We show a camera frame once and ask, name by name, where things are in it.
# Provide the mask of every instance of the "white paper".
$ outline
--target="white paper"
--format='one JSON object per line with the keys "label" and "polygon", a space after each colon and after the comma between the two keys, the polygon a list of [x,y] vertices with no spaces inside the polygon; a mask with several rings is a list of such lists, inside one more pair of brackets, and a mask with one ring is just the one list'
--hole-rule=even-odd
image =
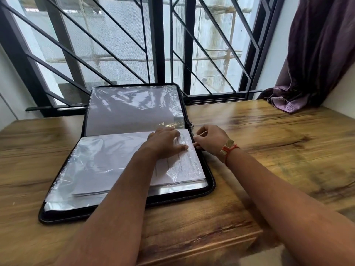
{"label": "white paper", "polygon": [[[151,185],[197,181],[205,178],[201,163],[187,129],[176,144],[187,144],[189,149],[169,159],[159,160]],[[151,132],[109,134],[83,137],[73,150],[61,174],[75,174],[75,196],[108,192],[131,160],[133,154],[147,140]]]}

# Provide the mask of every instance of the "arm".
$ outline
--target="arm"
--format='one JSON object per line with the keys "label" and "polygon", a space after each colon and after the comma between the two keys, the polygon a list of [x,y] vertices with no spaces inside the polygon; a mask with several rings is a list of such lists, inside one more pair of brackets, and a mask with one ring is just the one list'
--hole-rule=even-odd
{"label": "arm", "polygon": [[188,147],[174,145],[178,135],[178,131],[170,128],[149,135],[106,198],[58,258],[56,266],[136,264],[155,164],[158,159],[171,157]]}
{"label": "arm", "polygon": [[[228,140],[215,125],[205,125],[194,137],[197,148],[216,155]],[[243,150],[232,150],[226,161],[295,258],[304,265],[354,265],[355,224],[274,175]]]}

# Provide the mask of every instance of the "forearm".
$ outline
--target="forearm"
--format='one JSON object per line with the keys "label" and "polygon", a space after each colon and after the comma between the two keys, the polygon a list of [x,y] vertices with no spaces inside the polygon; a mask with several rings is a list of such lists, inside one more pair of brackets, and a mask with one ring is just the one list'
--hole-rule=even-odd
{"label": "forearm", "polygon": [[56,265],[135,265],[156,158],[135,153]]}
{"label": "forearm", "polygon": [[227,164],[283,243],[305,265],[355,261],[355,225],[278,178],[241,149]]}

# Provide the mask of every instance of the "right hand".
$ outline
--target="right hand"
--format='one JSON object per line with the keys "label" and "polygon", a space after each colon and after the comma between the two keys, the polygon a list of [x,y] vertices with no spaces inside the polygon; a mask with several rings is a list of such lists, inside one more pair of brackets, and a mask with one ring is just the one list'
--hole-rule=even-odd
{"label": "right hand", "polygon": [[193,137],[196,149],[205,150],[224,162],[224,155],[220,153],[229,137],[224,130],[216,125],[203,125]]}

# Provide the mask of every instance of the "red thread bracelet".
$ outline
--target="red thread bracelet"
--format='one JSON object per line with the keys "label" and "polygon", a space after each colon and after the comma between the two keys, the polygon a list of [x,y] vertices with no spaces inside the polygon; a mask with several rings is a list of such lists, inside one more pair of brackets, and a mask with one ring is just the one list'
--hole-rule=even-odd
{"label": "red thread bracelet", "polygon": [[228,155],[229,155],[229,153],[230,153],[233,149],[235,149],[235,148],[239,148],[239,146],[237,146],[237,144],[234,144],[234,145],[233,145],[232,147],[230,147],[230,148],[228,148],[228,147],[226,147],[226,146],[222,147],[222,150],[226,152],[225,157],[224,157],[224,164],[225,164],[227,167],[228,167],[228,165],[227,165],[227,158],[228,158]]}

